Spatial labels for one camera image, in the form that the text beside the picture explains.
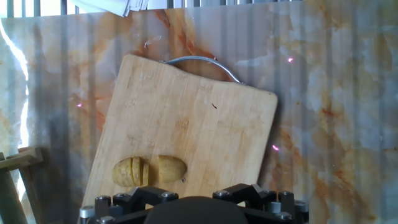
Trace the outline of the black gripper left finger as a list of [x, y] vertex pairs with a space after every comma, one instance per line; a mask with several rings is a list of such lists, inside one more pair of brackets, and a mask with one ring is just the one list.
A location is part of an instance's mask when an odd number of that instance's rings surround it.
[[100, 195], [94, 204], [80, 208], [78, 223], [112, 223], [125, 215], [137, 215], [146, 209], [146, 205], [156, 206], [178, 198], [175, 192], [152, 186], [133, 187], [129, 192], [113, 196]]

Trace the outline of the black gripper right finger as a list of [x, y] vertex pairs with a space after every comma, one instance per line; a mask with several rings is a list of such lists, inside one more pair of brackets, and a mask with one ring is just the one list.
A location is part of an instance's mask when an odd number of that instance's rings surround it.
[[213, 192], [213, 198], [239, 205], [248, 223], [309, 223], [309, 204], [289, 191], [263, 190], [257, 184], [237, 184]]

